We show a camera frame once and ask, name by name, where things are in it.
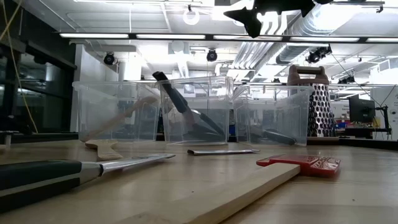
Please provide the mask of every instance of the black knife handle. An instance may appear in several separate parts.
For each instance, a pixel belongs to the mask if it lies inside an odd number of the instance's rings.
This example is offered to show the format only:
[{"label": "black knife handle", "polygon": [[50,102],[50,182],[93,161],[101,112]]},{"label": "black knife handle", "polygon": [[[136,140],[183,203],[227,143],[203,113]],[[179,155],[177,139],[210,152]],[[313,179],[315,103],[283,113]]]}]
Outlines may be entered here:
[{"label": "black knife handle", "polygon": [[[164,81],[168,80],[166,75],[163,72],[155,72],[152,74],[152,76],[157,80],[157,81]],[[174,106],[176,107],[177,111],[180,113],[186,112],[189,107],[188,107],[188,102],[185,100],[185,98],[176,90],[173,88],[173,86],[170,83],[163,83],[162,84],[163,89],[166,91],[170,99],[172,100]]]},{"label": "black knife handle", "polygon": [[81,168],[78,161],[0,165],[0,213],[79,186]]}]

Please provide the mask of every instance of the red spatula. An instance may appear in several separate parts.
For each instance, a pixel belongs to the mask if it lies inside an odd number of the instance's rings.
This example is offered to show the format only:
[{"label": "red spatula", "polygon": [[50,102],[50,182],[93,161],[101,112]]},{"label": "red spatula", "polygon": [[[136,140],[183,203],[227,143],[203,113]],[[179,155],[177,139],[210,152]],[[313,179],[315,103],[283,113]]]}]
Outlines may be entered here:
[{"label": "red spatula", "polygon": [[337,173],[340,166],[339,159],[303,155],[271,156],[257,161],[256,164],[265,167],[277,162],[300,165],[300,175],[316,177],[332,177]]}]

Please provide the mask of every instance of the kitchen knife in bin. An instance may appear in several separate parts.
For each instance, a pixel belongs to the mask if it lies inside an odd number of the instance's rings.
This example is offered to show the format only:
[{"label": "kitchen knife in bin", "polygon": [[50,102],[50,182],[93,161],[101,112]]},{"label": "kitchen knife in bin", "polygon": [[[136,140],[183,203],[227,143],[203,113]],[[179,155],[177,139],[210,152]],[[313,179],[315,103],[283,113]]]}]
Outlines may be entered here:
[{"label": "kitchen knife in bin", "polygon": [[37,161],[0,165],[0,213],[64,193],[107,172],[173,154],[151,154],[107,162]]},{"label": "kitchen knife in bin", "polygon": [[[155,72],[152,74],[152,76],[157,81],[168,80],[166,75],[163,72]],[[187,120],[187,122],[191,123],[193,125],[193,128],[200,128],[195,123],[195,120],[193,118],[193,113],[196,113],[199,115],[199,118],[202,121],[204,121],[211,128],[213,128],[218,134],[220,134],[222,136],[224,135],[224,131],[212,119],[210,119],[206,114],[201,113],[197,110],[192,110],[191,108],[189,108],[188,102],[186,101],[186,99],[180,94],[180,92],[178,90],[173,88],[173,86],[170,83],[162,83],[162,87],[166,91],[168,96],[170,97],[170,99],[173,102],[174,106],[176,107],[177,111],[180,112],[181,114],[183,114],[183,116]]]}]

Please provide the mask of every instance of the ceiling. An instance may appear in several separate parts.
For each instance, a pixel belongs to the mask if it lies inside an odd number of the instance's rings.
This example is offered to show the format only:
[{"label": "ceiling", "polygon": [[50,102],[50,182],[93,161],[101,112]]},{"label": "ceiling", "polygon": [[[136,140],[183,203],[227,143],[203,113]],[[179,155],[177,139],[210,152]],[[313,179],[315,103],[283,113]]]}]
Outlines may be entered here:
[{"label": "ceiling", "polygon": [[[181,34],[244,34],[245,30],[233,21],[213,20],[214,1],[204,1],[201,7],[193,7],[200,13],[200,20],[191,26],[183,21],[186,6],[160,5],[132,5],[105,4],[103,2],[75,2],[74,0],[29,0],[24,1],[24,8],[50,24],[60,32],[153,32],[153,33],[181,33]],[[330,35],[385,35],[398,36],[398,5],[389,5],[381,13],[376,13],[377,7],[362,8],[348,22],[337,28]],[[287,14],[290,26],[300,17],[298,12]],[[331,15],[330,21],[339,15]],[[148,40],[99,40],[92,41],[90,46],[97,45],[135,45],[145,59],[146,65],[142,72],[150,75],[152,70],[162,70],[171,73],[176,70],[177,62],[173,55],[169,55],[168,44],[171,41]],[[215,48],[219,62],[233,60],[239,52],[239,42],[188,42],[190,46],[204,46]],[[377,60],[391,55],[398,55],[398,45],[367,45],[367,44],[332,44],[333,55],[344,69],[349,70],[359,65],[364,68],[376,65],[368,61]],[[308,65],[305,54],[296,58],[295,63]],[[211,70],[219,62],[207,62],[206,53],[196,53],[187,56],[190,70]],[[336,60],[327,56],[320,63],[311,66],[324,66],[326,74],[332,77],[344,72]],[[358,71],[366,76],[369,71]]]}]

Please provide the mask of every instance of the flat metal tool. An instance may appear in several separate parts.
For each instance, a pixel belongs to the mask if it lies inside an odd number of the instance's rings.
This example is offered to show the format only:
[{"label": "flat metal tool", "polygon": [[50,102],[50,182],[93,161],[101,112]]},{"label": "flat metal tool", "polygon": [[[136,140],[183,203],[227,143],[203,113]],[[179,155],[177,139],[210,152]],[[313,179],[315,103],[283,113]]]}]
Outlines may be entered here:
[{"label": "flat metal tool", "polygon": [[189,149],[187,153],[193,156],[205,156],[205,155],[225,155],[225,154],[245,154],[245,153],[254,153],[259,152],[260,150],[257,149],[237,149],[237,150],[192,150]]},{"label": "flat metal tool", "polygon": [[151,154],[106,162],[54,160],[0,165],[0,213],[62,194],[114,170],[174,156]]}]

